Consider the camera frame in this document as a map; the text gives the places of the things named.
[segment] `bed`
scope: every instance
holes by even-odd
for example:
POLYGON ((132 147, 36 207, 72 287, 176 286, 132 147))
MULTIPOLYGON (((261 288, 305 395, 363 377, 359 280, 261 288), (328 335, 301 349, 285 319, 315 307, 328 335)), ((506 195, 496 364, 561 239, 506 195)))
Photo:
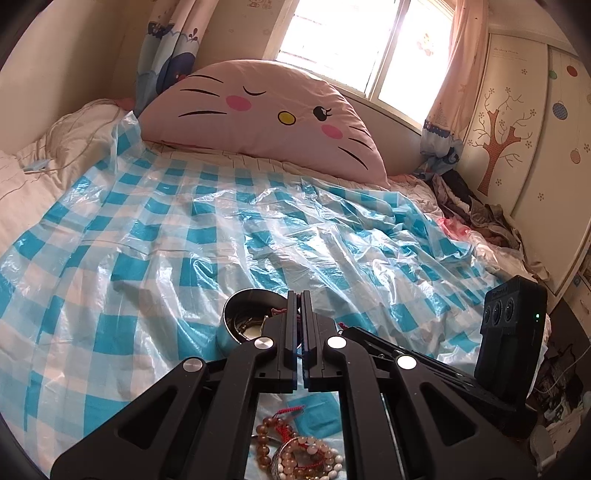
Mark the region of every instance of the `bed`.
MULTIPOLYGON (((45 473, 181 359, 220 358, 236 291, 310 290, 318 313, 472 372, 486 292, 524 270, 447 236, 414 177, 143 142, 109 100, 0 161, 0 412, 45 473)), ((266 395, 258 417, 306 397, 266 395)))

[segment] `pile of clothes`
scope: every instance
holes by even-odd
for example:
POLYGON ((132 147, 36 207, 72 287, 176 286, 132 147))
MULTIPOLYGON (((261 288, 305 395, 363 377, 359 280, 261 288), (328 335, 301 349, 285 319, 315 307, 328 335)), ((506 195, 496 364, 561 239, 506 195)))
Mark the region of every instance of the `pile of clothes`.
POLYGON ((513 219, 504 215, 501 205, 483 204, 478 201, 474 192, 455 170, 448 170, 442 175, 433 174, 425 181, 435 194, 437 203, 447 219, 442 227, 456 232, 468 229, 475 231, 491 245, 514 250, 535 278, 549 278, 544 266, 535 260, 531 253, 526 255, 519 230, 513 219))

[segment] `window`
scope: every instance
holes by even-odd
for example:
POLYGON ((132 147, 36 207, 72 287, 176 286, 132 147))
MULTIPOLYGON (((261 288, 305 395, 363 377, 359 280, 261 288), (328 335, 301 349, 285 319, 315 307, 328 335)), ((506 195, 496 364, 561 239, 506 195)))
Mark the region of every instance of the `window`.
POLYGON ((293 2, 273 58, 423 126, 447 71, 453 11, 443 0, 293 2))

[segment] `yellow nose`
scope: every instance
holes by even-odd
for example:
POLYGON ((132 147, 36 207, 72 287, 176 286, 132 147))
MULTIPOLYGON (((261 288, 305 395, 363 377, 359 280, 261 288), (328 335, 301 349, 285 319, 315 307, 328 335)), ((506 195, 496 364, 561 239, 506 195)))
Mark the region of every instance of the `yellow nose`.
POLYGON ((285 110, 279 112, 277 118, 284 125, 293 125, 296 122, 294 115, 292 113, 286 112, 285 110))

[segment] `triangular cutout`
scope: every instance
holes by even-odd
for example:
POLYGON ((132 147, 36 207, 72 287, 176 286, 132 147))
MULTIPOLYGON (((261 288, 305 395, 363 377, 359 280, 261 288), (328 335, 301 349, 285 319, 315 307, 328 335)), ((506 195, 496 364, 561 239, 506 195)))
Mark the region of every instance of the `triangular cutout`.
POLYGON ((150 448, 176 395, 176 388, 168 388, 143 411, 124 424, 119 429, 119 437, 133 443, 142 450, 150 448))
POLYGON ((421 392, 445 445, 454 445, 476 433, 476 427, 468 417, 431 384, 421 385, 421 392))

